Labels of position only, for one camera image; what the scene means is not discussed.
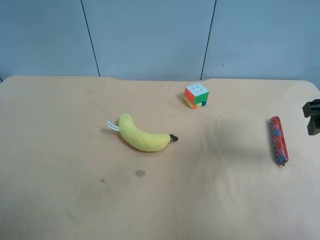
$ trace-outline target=banana stem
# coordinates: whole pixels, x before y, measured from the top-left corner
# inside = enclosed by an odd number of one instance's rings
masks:
[[[169,136],[170,136],[170,142],[175,142],[175,141],[178,141],[178,137],[177,136],[175,136],[175,135],[173,135],[173,134],[169,134]]]

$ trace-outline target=table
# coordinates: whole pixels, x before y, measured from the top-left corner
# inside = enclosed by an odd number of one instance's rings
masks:
[[[302,106],[307,81],[190,82],[12,76],[0,84],[0,239],[311,240],[320,238],[320,135]],[[179,137],[159,152],[107,127],[129,113]],[[273,161],[268,119],[289,154]]]

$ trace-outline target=banana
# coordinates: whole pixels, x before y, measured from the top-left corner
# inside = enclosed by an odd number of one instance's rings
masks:
[[[170,142],[178,140],[173,134],[150,134],[137,128],[127,113],[119,118],[119,131],[121,136],[133,147],[145,152],[158,152]]]

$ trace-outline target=red tube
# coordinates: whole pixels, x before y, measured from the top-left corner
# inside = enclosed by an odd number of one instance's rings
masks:
[[[272,117],[270,119],[270,125],[272,131],[272,143],[275,151],[275,161],[277,164],[285,166],[289,161],[289,157],[280,118],[278,116]]]

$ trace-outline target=wall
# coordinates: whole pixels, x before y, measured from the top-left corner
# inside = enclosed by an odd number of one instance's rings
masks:
[[[0,77],[97,75],[81,2],[1,0]]]
[[[320,87],[319,11],[317,0],[2,0],[0,77],[305,79]]]
[[[311,80],[320,87],[318,0],[218,0],[202,78]]]

